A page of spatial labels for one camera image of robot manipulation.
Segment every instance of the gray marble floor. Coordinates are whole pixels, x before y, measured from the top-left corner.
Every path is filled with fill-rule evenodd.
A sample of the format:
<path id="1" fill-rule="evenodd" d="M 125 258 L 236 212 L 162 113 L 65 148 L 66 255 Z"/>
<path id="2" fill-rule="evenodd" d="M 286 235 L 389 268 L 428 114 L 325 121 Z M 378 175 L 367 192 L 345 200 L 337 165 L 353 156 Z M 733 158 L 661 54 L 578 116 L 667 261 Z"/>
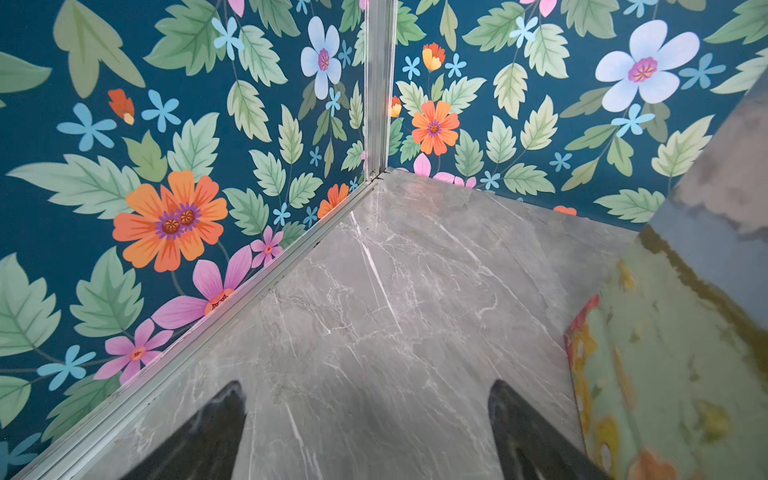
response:
<path id="1" fill-rule="evenodd" d="M 119 478 L 232 379 L 238 479 L 501 478 L 497 378 L 580 445 L 561 333 L 633 237 L 386 174 L 85 478 Z"/>

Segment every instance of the pink flower center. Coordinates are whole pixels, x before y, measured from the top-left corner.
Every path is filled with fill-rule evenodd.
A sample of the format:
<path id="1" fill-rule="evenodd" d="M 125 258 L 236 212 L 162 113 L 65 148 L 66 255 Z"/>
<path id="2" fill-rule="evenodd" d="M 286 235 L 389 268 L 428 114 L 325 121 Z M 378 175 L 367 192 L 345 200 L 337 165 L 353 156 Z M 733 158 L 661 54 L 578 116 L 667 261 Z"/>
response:
<path id="1" fill-rule="evenodd" d="M 319 55 L 317 55 L 317 64 L 320 67 L 320 70 L 325 71 L 328 70 L 328 65 L 331 63 L 331 56 L 328 55 L 328 51 L 324 48 L 323 50 L 320 50 Z"/>
<path id="2" fill-rule="evenodd" d="M 440 133 L 440 123 L 437 122 L 437 120 L 433 120 L 428 126 L 427 130 L 429 130 L 429 134 L 433 137 L 437 137 L 437 134 Z"/>
<path id="3" fill-rule="evenodd" d="M 137 347 L 136 350 L 131 352 L 128 357 L 131 359 L 131 361 L 135 360 L 141 360 L 141 357 L 144 356 L 144 354 L 147 352 L 147 349 L 143 346 Z"/>
<path id="4" fill-rule="evenodd" d="M 648 78 L 652 77 L 654 73 L 656 73 L 658 70 L 658 65 L 659 62 L 655 61 L 651 57 L 643 58 L 638 63 L 634 64 L 632 69 L 629 70 L 629 75 L 627 75 L 627 78 L 635 83 L 646 81 Z"/>

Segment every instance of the marble surface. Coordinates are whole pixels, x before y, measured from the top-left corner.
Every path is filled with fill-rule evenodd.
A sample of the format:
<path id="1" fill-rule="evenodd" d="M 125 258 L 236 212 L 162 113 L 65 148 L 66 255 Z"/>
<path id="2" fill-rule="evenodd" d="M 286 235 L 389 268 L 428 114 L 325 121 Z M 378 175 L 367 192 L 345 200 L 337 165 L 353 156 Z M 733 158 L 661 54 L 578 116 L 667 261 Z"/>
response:
<path id="1" fill-rule="evenodd" d="M 85 478 L 119 478 L 235 379 L 237 479 L 501 478 L 497 378 L 582 448 L 562 332 L 634 235 L 385 174 Z"/>

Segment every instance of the light blue flower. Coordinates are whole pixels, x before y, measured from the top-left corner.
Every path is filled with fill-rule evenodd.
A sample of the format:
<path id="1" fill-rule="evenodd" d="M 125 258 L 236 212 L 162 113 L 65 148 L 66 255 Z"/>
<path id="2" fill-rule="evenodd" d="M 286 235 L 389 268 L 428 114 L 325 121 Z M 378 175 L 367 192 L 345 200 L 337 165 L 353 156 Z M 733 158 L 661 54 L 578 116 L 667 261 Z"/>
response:
<path id="1" fill-rule="evenodd" d="M 286 225 L 286 219 L 290 218 L 290 212 L 286 212 L 288 210 L 288 204 L 283 202 L 283 207 L 278 209 L 272 210 L 272 213 L 276 216 L 275 221 L 273 225 L 277 225 L 278 223 L 285 227 Z"/>
<path id="2" fill-rule="evenodd" d="M 406 57 L 406 63 L 408 64 L 408 66 L 407 67 L 403 67 L 402 71 L 403 72 L 408 72 L 408 79 L 409 80 L 413 79 L 413 75 L 415 75 L 417 77 L 421 77 L 422 76 L 422 72 L 420 72 L 419 69 L 416 67 L 416 65 L 418 65 L 421 60 L 422 60 L 421 58 L 416 57 L 416 58 L 413 59 L 413 63 L 411 63 L 411 58 L 410 57 Z"/>
<path id="3" fill-rule="evenodd" d="M 310 0 L 299 0 L 296 3 L 296 11 L 301 12 L 304 10 L 304 15 L 306 15 L 306 4 L 310 3 Z"/>
<path id="4" fill-rule="evenodd" d="M 341 98 L 341 90 L 333 93 L 333 87 L 328 89 L 328 96 L 330 100 L 326 102 L 326 110 L 331 109 L 331 117 L 335 116 L 336 110 L 341 110 L 339 105 L 339 99 Z"/>
<path id="5" fill-rule="evenodd" d="M 645 5 L 656 5 L 659 0 L 629 0 L 632 4 L 624 10 L 625 15 L 629 15 L 632 12 L 637 11 L 637 17 L 640 18 L 645 15 Z"/>
<path id="6" fill-rule="evenodd" d="M 66 121 L 56 125 L 56 130 L 60 131 L 62 134 L 82 135 L 83 138 L 80 139 L 80 144 L 78 145 L 80 151 L 89 151 L 92 149 L 94 146 L 94 138 L 106 148 L 114 147 L 114 142 L 107 135 L 100 132 L 117 128 L 118 124 L 116 124 L 114 120 L 108 118 L 107 120 L 98 121 L 94 124 L 91 111 L 88 110 L 88 107 L 84 104 L 76 104 L 74 108 L 72 108 L 72 111 L 81 124 Z"/>
<path id="7" fill-rule="evenodd" d="M 176 110 L 176 107 L 179 106 L 179 101 L 175 98 L 171 98 L 169 101 L 165 102 L 163 104 L 163 99 L 160 98 L 160 94 L 157 93 L 155 90 L 149 90 L 149 99 L 152 102 L 152 105 L 154 105 L 157 110 L 150 109 L 145 110 L 141 112 L 141 117 L 144 120 L 152 120 L 153 118 L 157 117 L 157 131 L 160 133 L 165 132 L 165 121 L 168 120 L 174 125 L 178 125 L 181 123 L 181 120 L 179 120 L 179 117 L 172 114 L 171 112 Z"/>
<path id="8" fill-rule="evenodd" d="M 555 152 L 554 158 L 556 160 L 549 162 L 549 164 L 552 166 L 557 165 L 557 167 L 554 169 L 556 172 L 559 172 L 562 168 L 565 168 L 565 170 L 570 170 L 571 164 L 567 162 L 571 159 L 571 157 L 573 157 L 573 154 L 565 154 L 565 156 L 562 157 L 559 152 Z"/>
<path id="9" fill-rule="evenodd" d="M 485 178 L 481 178 L 480 183 L 485 184 L 486 190 L 491 190 L 491 187 L 498 188 L 498 182 L 496 180 L 501 178 L 502 174 L 491 175 L 491 172 L 486 170 L 484 175 L 485 175 Z"/>
<path id="10" fill-rule="evenodd" d="M 536 35 L 531 30 L 538 25 L 538 17 L 531 18 L 526 24 L 523 24 L 522 17 L 517 17 L 515 23 L 518 24 L 518 28 L 509 32 L 509 38 L 518 38 L 518 48 L 523 46 L 523 40 L 536 41 Z"/>
<path id="11" fill-rule="evenodd" d="M 226 45 L 227 55 L 229 55 L 230 60 L 234 60 L 235 51 L 232 49 L 232 47 L 235 47 L 238 50 L 245 48 L 243 42 L 234 36 L 235 31 L 237 31 L 237 22 L 235 21 L 235 18 L 233 16 L 230 17 L 230 20 L 227 22 L 227 30 L 224 30 L 224 25 L 221 24 L 221 20 L 216 17 L 214 17 L 210 22 L 214 24 L 214 28 L 219 33 L 221 33 L 221 36 L 214 40 L 214 47 L 222 48 L 224 45 Z"/>
<path id="12" fill-rule="evenodd" d="M 312 207 L 306 208 L 306 217 L 304 217 L 304 223 L 306 225 L 307 230 L 312 227 L 312 224 L 314 222 L 317 222 L 317 211 L 318 207 L 315 207 L 313 210 Z"/>
<path id="13" fill-rule="evenodd" d="M 464 68 L 467 66 L 467 62 L 465 61 L 458 61 L 458 53 L 453 54 L 453 63 L 447 63 L 445 64 L 446 68 L 449 68 L 450 71 L 448 72 L 448 78 L 452 77 L 453 74 L 456 74 L 457 78 L 460 78 L 462 76 L 462 72 L 459 70 L 460 68 Z"/>
<path id="14" fill-rule="evenodd" d="M 352 53 L 352 47 L 346 46 L 346 40 L 341 41 L 341 51 L 339 52 L 339 60 L 341 60 L 341 68 L 351 65 L 352 61 L 349 60 L 349 54 Z"/>
<path id="15" fill-rule="evenodd" d="M 323 159 L 323 156 L 320 154 L 320 147 L 315 147 L 315 151 L 310 150 L 310 163 L 317 167 L 317 164 Z"/>
<path id="16" fill-rule="evenodd" d="M 53 377 L 53 380 L 51 380 L 51 383 L 48 385 L 48 390 L 52 392 L 56 390 L 70 375 L 78 380 L 85 377 L 85 369 L 78 365 L 94 358 L 96 356 L 96 352 L 89 352 L 78 358 L 79 352 L 80 346 L 73 345 L 67 349 L 67 354 L 64 357 L 65 363 L 46 363 L 38 369 L 38 375 L 40 376 L 53 375 L 54 373 L 58 372 L 58 374 Z"/>
<path id="17" fill-rule="evenodd" d="M 687 90 L 688 88 L 693 87 L 697 81 L 704 90 L 707 90 L 710 85 L 712 85 L 712 81 L 707 76 L 723 73 L 725 71 L 725 65 L 715 65 L 714 67 L 710 67 L 712 57 L 711 53 L 702 55 L 702 57 L 699 58 L 699 68 L 688 67 L 680 70 L 681 77 L 690 77 L 688 81 L 680 87 L 680 90 Z"/>
<path id="18" fill-rule="evenodd" d="M 37 458 L 38 454 L 24 453 L 24 450 L 37 442 L 40 436 L 40 433 L 33 433 L 26 439 L 21 440 L 10 453 L 8 453 L 8 442 L 0 442 L 0 480 L 5 480 L 5 477 L 8 475 L 9 465 L 20 467 L 27 465 Z"/>
<path id="19" fill-rule="evenodd" d="M 640 105 L 633 104 L 631 107 L 629 107 L 629 118 L 614 118 L 611 120 L 611 125 L 624 125 L 622 128 L 619 128 L 619 131 L 616 133 L 617 137 L 622 137 L 630 128 L 632 129 L 633 134 L 642 134 L 643 128 L 640 126 L 640 124 L 644 124 L 645 122 L 656 118 L 656 115 L 654 114 L 645 114 L 638 117 L 637 114 L 639 113 Z"/>

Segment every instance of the leaf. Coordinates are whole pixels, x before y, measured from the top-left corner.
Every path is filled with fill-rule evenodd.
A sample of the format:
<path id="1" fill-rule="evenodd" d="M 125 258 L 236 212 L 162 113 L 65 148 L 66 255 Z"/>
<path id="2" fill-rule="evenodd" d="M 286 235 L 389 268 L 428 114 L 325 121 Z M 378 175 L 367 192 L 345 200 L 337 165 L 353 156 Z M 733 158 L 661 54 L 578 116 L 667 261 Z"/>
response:
<path id="1" fill-rule="evenodd" d="M 456 144 L 456 169 L 465 177 L 477 174 L 485 162 L 482 161 L 483 151 L 480 150 L 480 142 L 472 140 L 466 130 L 459 131 Z"/>
<path id="2" fill-rule="evenodd" d="M 74 326 L 82 336 L 101 337 L 126 332 L 144 307 L 136 271 L 123 272 L 117 247 L 101 255 L 91 273 L 91 281 L 80 280 L 76 291 L 80 305 L 70 305 L 69 311 L 82 322 Z"/>
<path id="3" fill-rule="evenodd" d="M 409 135 L 400 145 L 400 164 L 413 160 L 420 151 L 422 146 L 413 140 L 413 135 Z"/>
<path id="4" fill-rule="evenodd" d="M 600 147 L 608 138 L 611 137 L 611 135 L 614 134 L 617 129 L 618 126 L 611 124 L 595 125 L 594 127 L 589 127 L 584 132 L 584 135 L 581 135 L 570 144 L 565 145 L 565 150 L 573 151 L 581 150 L 582 148 Z"/>
<path id="5" fill-rule="evenodd" d="M 504 175 L 504 185 L 513 194 L 554 193 L 554 185 L 546 177 L 546 172 L 536 170 L 535 165 L 515 164 Z"/>
<path id="6" fill-rule="evenodd" d="M 565 184 L 560 189 L 560 191 L 565 192 L 572 188 L 576 188 L 579 185 L 584 185 L 589 183 L 589 181 L 592 180 L 592 175 L 594 175 L 594 169 L 598 167 L 599 160 L 600 158 L 598 157 L 598 158 L 595 158 L 593 161 L 587 162 L 586 164 L 576 167 L 571 172 L 571 178 L 569 178 L 568 181 L 565 182 Z"/>
<path id="7" fill-rule="evenodd" d="M 352 99 L 349 101 L 349 126 L 357 130 L 362 125 L 362 95 L 358 82 L 355 82 L 355 88 L 352 90 Z"/>
<path id="8" fill-rule="evenodd" d="M 677 177 L 687 172 L 712 138 L 707 135 L 712 117 L 714 115 L 700 118 L 682 133 L 674 132 L 666 144 L 659 145 L 658 157 L 650 161 L 654 170 L 665 177 Z"/>
<path id="9" fill-rule="evenodd" d="M 552 23 L 545 23 L 534 31 L 535 41 L 525 44 L 525 56 L 530 68 L 536 67 L 536 71 L 542 77 L 550 74 L 555 78 L 568 78 L 565 70 L 565 58 L 571 56 L 566 45 L 568 41 L 560 35 L 563 29 Z"/>
<path id="10" fill-rule="evenodd" d="M 389 156 L 396 154 L 400 149 L 400 140 L 402 139 L 402 117 L 393 121 L 389 125 Z"/>
<path id="11" fill-rule="evenodd" d="M 341 164 L 342 170 L 355 170 L 362 163 L 362 142 L 360 140 L 352 144 L 346 151 L 346 158 Z"/>
<path id="12" fill-rule="evenodd" d="M 419 41 L 427 35 L 416 24 L 419 17 L 410 12 L 410 8 L 402 6 L 402 2 L 397 2 L 397 42 L 406 47 L 411 41 Z"/>
<path id="13" fill-rule="evenodd" d="M 315 130 L 315 136 L 312 139 L 312 145 L 317 145 L 323 136 L 328 133 L 328 127 L 331 123 L 331 110 L 325 110 L 317 118 L 317 130 Z"/>
<path id="14" fill-rule="evenodd" d="M 669 133 L 667 132 L 667 119 L 670 117 L 670 109 L 664 104 L 659 102 L 657 104 L 646 103 L 643 105 L 643 111 L 641 115 L 654 114 L 656 115 L 651 121 L 647 121 L 641 125 L 642 128 L 648 130 L 648 134 L 657 141 L 664 143 L 667 141 Z"/>
<path id="15" fill-rule="evenodd" d="M 538 111 L 532 111 L 531 117 L 525 122 L 523 132 L 520 134 L 520 144 L 526 150 L 541 150 L 550 143 L 551 137 L 558 128 L 558 115 L 552 113 L 552 99 L 547 95 L 541 103 Z"/>
<path id="16" fill-rule="evenodd" d="M 301 174 L 294 178 L 288 189 L 288 203 L 293 208 L 302 208 L 315 197 L 315 191 L 323 181 L 315 178 L 315 174 Z"/>
<path id="17" fill-rule="evenodd" d="M 256 87 L 245 80 L 232 84 L 227 95 L 227 112 L 235 117 L 237 130 L 242 130 L 251 140 L 256 136 L 263 142 L 270 142 L 270 132 L 266 130 L 269 118 L 263 107 L 264 103 L 259 99 Z"/>
<path id="18" fill-rule="evenodd" d="M 667 0 L 667 2 L 671 4 L 680 2 L 680 5 L 683 8 L 693 10 L 694 12 L 703 12 L 703 10 L 707 7 L 707 0 Z"/>
<path id="19" fill-rule="evenodd" d="M 218 117 L 217 112 L 211 112 L 200 117 L 197 123 L 187 120 L 181 129 L 181 136 L 174 133 L 174 151 L 168 152 L 171 170 L 192 170 L 196 182 L 214 171 L 211 165 L 218 156 L 215 152 L 219 139 L 214 137 Z"/>
<path id="20" fill-rule="evenodd" d="M 290 247 L 293 242 L 301 238 L 304 235 L 304 224 L 299 222 L 288 222 L 283 227 L 283 240 L 280 242 L 280 246 L 285 250 Z"/>
<path id="21" fill-rule="evenodd" d="M 272 49 L 272 42 L 264 36 L 263 30 L 253 25 L 243 25 L 240 29 L 240 41 L 245 48 L 239 50 L 240 64 L 243 70 L 250 71 L 254 81 L 260 81 L 267 87 L 271 82 L 284 84 L 288 81 L 283 70 L 277 64 L 280 57 Z"/>
<path id="22" fill-rule="evenodd" d="M 560 12 L 566 14 L 568 28 L 576 25 L 581 37 L 591 33 L 597 38 L 613 38 L 616 33 L 611 13 L 618 9 L 616 0 L 563 0 Z"/>
<path id="23" fill-rule="evenodd" d="M 7 427 L 22 412 L 31 390 L 27 380 L 0 376 L 0 427 Z"/>
<path id="24" fill-rule="evenodd" d="M 488 13 L 490 15 L 478 18 L 478 26 L 462 37 L 464 41 L 479 46 L 480 51 L 491 48 L 499 51 L 505 45 L 512 46 L 517 38 L 509 38 L 509 34 L 517 29 L 516 21 L 525 10 L 518 3 L 503 2 L 501 8 L 491 8 Z"/>
<path id="25" fill-rule="evenodd" d="M 333 165 L 333 139 L 328 140 L 328 146 L 326 147 L 326 153 L 323 155 L 323 161 L 326 163 L 326 169 L 324 172 L 325 178 L 328 178 L 328 174 L 331 171 L 331 165 Z"/>
<path id="26" fill-rule="evenodd" d="M 150 131 L 147 130 L 141 143 L 126 137 L 123 137 L 123 140 L 128 147 L 128 156 L 136 164 L 134 170 L 139 177 L 150 182 L 163 181 L 166 172 L 168 172 L 168 160 L 163 157 L 160 145 L 154 141 Z"/>
<path id="27" fill-rule="evenodd" d="M 36 349 L 56 330 L 61 311 L 47 289 L 44 278 L 29 284 L 15 253 L 0 260 L 0 356 Z"/>
<path id="28" fill-rule="evenodd" d="M 250 0 L 250 7 L 259 12 L 264 27 L 271 28 L 278 37 L 283 32 L 289 37 L 298 37 L 300 32 L 290 14 L 290 0 Z"/>
<path id="29" fill-rule="evenodd" d="M 459 81 L 453 81 L 451 86 L 445 89 L 442 94 L 442 100 L 445 103 L 451 105 L 452 114 L 460 114 L 467 107 L 469 107 L 470 102 L 474 101 L 478 97 L 475 92 L 484 83 L 484 78 L 470 79 L 467 77 L 462 77 L 462 79 Z"/>
<path id="30" fill-rule="evenodd" d="M 578 115 L 592 115 L 603 106 L 603 97 L 611 87 L 597 88 L 581 94 L 579 101 L 563 110 L 560 118 L 577 117 Z"/>
<path id="31" fill-rule="evenodd" d="M 56 417 L 56 419 L 45 429 L 40 441 L 58 440 L 119 387 L 119 375 L 106 380 L 94 380 L 94 376 L 89 375 L 72 384 L 64 392 L 67 399 L 56 405 L 51 413 L 48 413 L 46 418 Z"/>
<path id="32" fill-rule="evenodd" d="M 344 123 L 340 118 L 331 117 L 331 130 L 333 131 L 333 137 L 338 138 L 341 141 L 346 141 L 346 132 L 344 131 Z"/>
<path id="33" fill-rule="evenodd" d="M 634 149 L 621 137 L 614 137 L 611 148 L 608 149 L 608 163 L 615 165 L 616 170 L 625 177 L 632 176 L 632 155 Z"/>
<path id="34" fill-rule="evenodd" d="M 743 38 L 746 45 L 768 35 L 768 0 L 746 0 L 733 11 L 738 16 L 706 37 L 705 42 L 726 43 Z"/>
<path id="35" fill-rule="evenodd" d="M 440 0 L 421 0 L 419 6 L 416 7 L 416 14 L 421 15 L 429 10 L 429 7 L 435 6 L 438 3 L 440 3 Z"/>
<path id="36" fill-rule="evenodd" d="M 248 150 L 248 153 L 256 165 L 253 174 L 259 179 L 259 186 L 263 188 L 264 194 L 268 197 L 280 195 L 286 184 L 286 171 L 280 161 L 271 152 L 265 155 L 258 150 Z"/>
<path id="37" fill-rule="evenodd" d="M 594 201 L 610 209 L 608 214 L 619 217 L 619 220 L 630 220 L 632 223 L 645 223 L 664 202 L 661 192 L 651 194 L 644 188 L 636 192 L 619 190 L 618 195 L 606 195 Z"/>
<path id="38" fill-rule="evenodd" d="M 416 112 L 422 113 L 422 105 L 429 101 L 422 88 L 413 82 L 405 83 L 402 80 L 396 84 L 400 90 L 400 101 L 408 114 L 414 116 Z"/>
<path id="39" fill-rule="evenodd" d="M 50 74 L 48 67 L 38 67 L 0 51 L 0 94 L 35 88 L 48 80 Z"/>
<path id="40" fill-rule="evenodd" d="M 315 79 L 304 88 L 304 92 L 301 94 L 303 100 L 299 107 L 299 120 L 304 119 L 306 114 L 310 112 L 315 105 L 317 105 L 317 96 L 315 95 Z"/>
<path id="41" fill-rule="evenodd" d="M 164 35 L 144 60 L 153 67 L 174 70 L 186 68 L 187 75 L 195 75 L 205 66 L 211 71 L 216 56 L 222 58 L 224 47 L 216 49 L 219 37 L 211 21 L 219 18 L 212 4 L 206 0 L 183 0 L 184 5 L 171 5 L 166 11 L 173 18 L 163 18 L 155 28 Z"/>
<path id="42" fill-rule="evenodd" d="M 515 120 L 518 119 L 520 104 L 525 102 L 525 91 L 528 90 L 526 78 L 528 74 L 525 69 L 512 63 L 502 68 L 493 79 L 493 85 L 496 87 L 493 98 L 497 98 L 498 107 L 504 108 Z"/>
<path id="43" fill-rule="evenodd" d="M 360 24 L 360 30 L 357 31 L 357 40 L 355 40 L 355 58 L 352 59 L 352 66 L 366 63 L 366 21 Z"/>
<path id="44" fill-rule="evenodd" d="M 344 11 L 341 16 L 341 24 L 339 25 L 339 31 L 352 31 L 357 27 L 362 18 L 362 9 L 360 8 L 359 0 L 344 0 L 341 4 L 341 8 Z"/>
<path id="45" fill-rule="evenodd" d="M 737 66 L 739 73 L 717 85 L 711 91 L 716 94 L 733 94 L 738 91 L 749 91 L 760 75 L 768 67 L 768 48 L 757 52 L 759 57 L 752 58 Z"/>
<path id="46" fill-rule="evenodd" d="M 277 128 L 280 131 L 280 155 L 287 164 L 295 164 L 304 152 L 304 144 L 301 142 L 302 133 L 299 129 L 299 121 L 291 117 L 290 110 L 285 105 L 283 108 L 283 123 Z"/>
<path id="47" fill-rule="evenodd" d="M 53 38 L 61 50 L 69 52 L 69 74 L 81 98 L 93 93 L 100 61 L 123 80 L 144 88 L 141 73 L 120 49 L 120 35 L 78 0 L 64 1 L 53 25 Z"/>
<path id="48" fill-rule="evenodd" d="M 98 164 L 80 155 L 66 154 L 64 159 L 66 164 L 22 165 L 8 172 L 8 176 L 56 192 L 48 201 L 77 205 L 77 214 L 99 214 L 98 218 L 111 220 L 133 211 L 125 203 L 125 196 L 141 184 L 133 169 L 120 170 L 106 157 L 98 157 Z"/>
<path id="49" fill-rule="evenodd" d="M 458 27 L 458 18 L 456 13 L 453 12 L 453 8 L 448 4 L 448 0 L 445 0 L 445 5 L 442 8 L 442 18 L 440 18 L 440 35 L 445 37 L 445 43 L 456 51 L 456 29 Z"/>
<path id="50" fill-rule="evenodd" d="M 270 209 L 264 204 L 261 195 L 257 196 L 250 188 L 244 192 L 236 188 L 225 188 L 222 191 L 233 207 L 230 216 L 235 219 L 235 225 L 243 229 L 246 235 L 261 234 L 270 217 Z"/>
<path id="51" fill-rule="evenodd" d="M 512 127 L 507 127 L 501 118 L 493 116 L 493 125 L 488 132 L 485 151 L 488 158 L 495 164 L 503 164 L 518 150 L 515 148 L 517 138 L 512 135 Z"/>

